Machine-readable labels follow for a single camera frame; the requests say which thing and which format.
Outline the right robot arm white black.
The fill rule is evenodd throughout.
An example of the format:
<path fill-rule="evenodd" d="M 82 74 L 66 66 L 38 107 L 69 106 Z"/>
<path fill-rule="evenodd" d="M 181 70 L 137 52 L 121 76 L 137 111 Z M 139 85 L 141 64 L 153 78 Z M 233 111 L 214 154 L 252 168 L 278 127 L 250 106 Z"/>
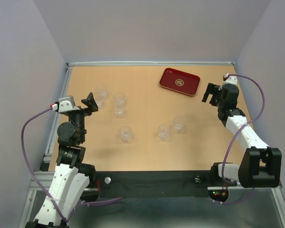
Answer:
<path fill-rule="evenodd" d="M 210 104 L 217 107 L 218 118 L 237 140 L 244 151 L 239 165 L 224 160 L 209 173 L 214 185 L 236 181 L 244 188 L 276 188 L 280 184 L 282 153 L 271 148 L 250 126 L 244 112 L 237 108 L 239 89 L 233 84 L 222 86 L 209 83 L 202 101 L 212 95 Z"/>

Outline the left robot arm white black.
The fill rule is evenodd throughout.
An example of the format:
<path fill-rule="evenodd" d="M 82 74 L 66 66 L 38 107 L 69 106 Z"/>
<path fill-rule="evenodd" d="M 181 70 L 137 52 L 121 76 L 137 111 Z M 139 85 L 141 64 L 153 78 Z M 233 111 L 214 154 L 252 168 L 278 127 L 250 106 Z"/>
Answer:
<path fill-rule="evenodd" d="M 97 112 L 98 106 L 92 93 L 81 102 L 85 108 L 77 106 L 70 95 L 49 108 L 68 121 L 57 128 L 58 157 L 49 189 L 32 175 L 46 197 L 34 220 L 26 223 L 28 228 L 66 228 L 84 189 L 96 183 L 95 167 L 83 163 L 86 149 L 81 144 L 85 142 L 85 117 Z"/>

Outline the clear shot glass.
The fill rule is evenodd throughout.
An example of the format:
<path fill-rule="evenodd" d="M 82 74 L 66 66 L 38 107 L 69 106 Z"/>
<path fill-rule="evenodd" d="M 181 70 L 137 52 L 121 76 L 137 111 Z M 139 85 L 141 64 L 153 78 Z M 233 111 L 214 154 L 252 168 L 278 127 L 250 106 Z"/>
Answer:
<path fill-rule="evenodd" d="M 125 94 L 124 93 L 116 92 L 113 97 L 116 103 L 119 103 L 121 105 L 125 104 Z"/>
<path fill-rule="evenodd" d="M 121 103 L 114 104 L 114 115 L 117 117 L 123 117 L 125 113 L 125 107 Z"/>
<path fill-rule="evenodd" d="M 107 90 L 106 85 L 103 85 L 103 84 L 98 85 L 98 86 L 96 87 L 96 91 L 97 91 L 97 93 L 100 95 L 100 97 L 101 97 L 102 99 L 105 100 L 105 99 L 108 98 L 108 90 Z"/>
<path fill-rule="evenodd" d="M 167 124 L 161 124 L 158 127 L 158 137 L 164 141 L 167 140 L 169 136 L 170 136 L 170 126 Z"/>
<path fill-rule="evenodd" d="M 99 109 L 103 108 L 104 103 L 102 99 L 96 99 L 95 102 Z"/>
<path fill-rule="evenodd" d="M 176 132 L 181 132 L 184 129 L 185 121 L 182 117 L 175 117 L 173 119 L 173 128 Z"/>
<path fill-rule="evenodd" d="M 132 139 L 132 129 L 129 126 L 122 126 L 119 130 L 119 134 L 124 142 L 130 142 Z"/>

